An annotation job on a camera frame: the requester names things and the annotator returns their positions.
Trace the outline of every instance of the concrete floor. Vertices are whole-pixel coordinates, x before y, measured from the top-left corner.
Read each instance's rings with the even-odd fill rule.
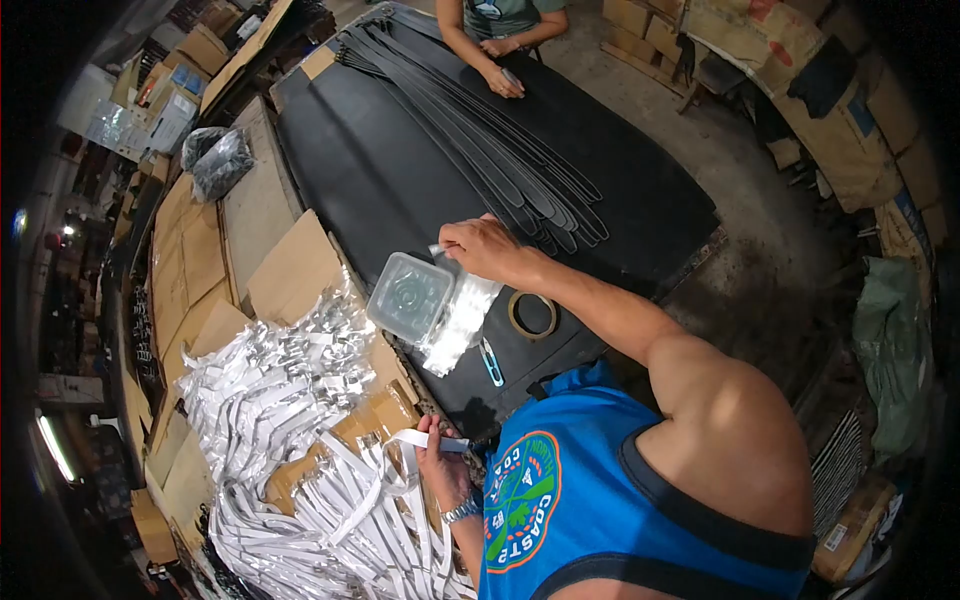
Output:
[[[432,0],[401,0],[433,12]],[[543,61],[649,135],[710,195],[728,244],[663,303],[689,330],[757,364],[775,381],[791,372],[809,330],[815,290],[840,266],[814,226],[815,192],[787,186],[745,117],[710,99],[676,112],[680,97],[600,50],[602,0],[568,0],[570,29],[544,43]],[[367,5],[332,0],[338,26]],[[655,199],[669,202],[669,199]]]

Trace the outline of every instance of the hand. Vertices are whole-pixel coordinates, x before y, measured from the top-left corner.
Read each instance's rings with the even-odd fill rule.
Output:
[[[523,92],[525,91],[523,84],[519,81],[519,85],[514,85],[510,82],[509,79],[503,74],[500,70],[500,66],[495,62],[492,62],[492,67],[487,71],[481,72],[483,78],[487,80],[487,85],[490,86],[490,91],[494,94],[500,94],[504,98],[522,98]]]
[[[542,260],[549,260],[535,248],[522,248],[490,213],[444,225],[440,228],[440,245],[468,273],[517,290],[533,291]]]
[[[520,44],[516,43],[516,40],[512,37],[485,39],[480,42],[480,49],[494,58],[506,56],[519,47]]]
[[[437,496],[444,513],[464,503],[473,491],[467,463],[459,454],[440,451],[440,417],[424,415],[417,430],[427,434],[426,448],[417,448],[417,465],[427,488]],[[457,437],[452,429],[444,435]]]

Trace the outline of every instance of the printed logo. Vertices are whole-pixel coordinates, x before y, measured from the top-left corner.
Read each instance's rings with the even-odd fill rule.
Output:
[[[485,16],[491,21],[498,20],[503,16],[503,12],[499,8],[493,5],[496,0],[481,0],[479,4],[476,3],[476,0],[473,0],[473,11],[480,14],[480,16]]]
[[[560,501],[560,449],[545,431],[533,431],[503,453],[488,474],[483,528],[488,573],[504,573],[537,554]]]

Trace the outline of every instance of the green sack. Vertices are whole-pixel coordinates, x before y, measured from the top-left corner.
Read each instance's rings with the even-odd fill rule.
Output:
[[[906,451],[924,429],[933,350],[920,278],[902,257],[867,258],[853,314],[853,351],[876,405],[878,464]]]

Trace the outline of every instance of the blue tank top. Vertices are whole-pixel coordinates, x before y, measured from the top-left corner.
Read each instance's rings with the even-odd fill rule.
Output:
[[[594,578],[691,600],[797,597],[815,539],[721,515],[656,474],[635,440],[660,418],[605,362],[543,389],[488,457],[480,598],[547,598]]]

